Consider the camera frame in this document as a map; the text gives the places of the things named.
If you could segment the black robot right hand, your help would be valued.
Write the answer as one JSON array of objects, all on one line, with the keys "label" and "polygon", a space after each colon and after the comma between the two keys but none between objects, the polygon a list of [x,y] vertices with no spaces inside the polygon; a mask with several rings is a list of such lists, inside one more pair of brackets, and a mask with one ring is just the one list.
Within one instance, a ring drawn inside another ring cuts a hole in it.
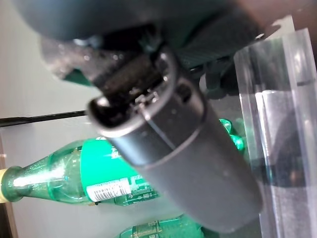
[{"label": "black robot right hand", "polygon": [[259,216],[258,183],[190,70],[254,42],[274,21],[276,1],[13,4],[41,36],[50,71],[101,92],[88,104],[91,122],[154,188],[217,232]]}]

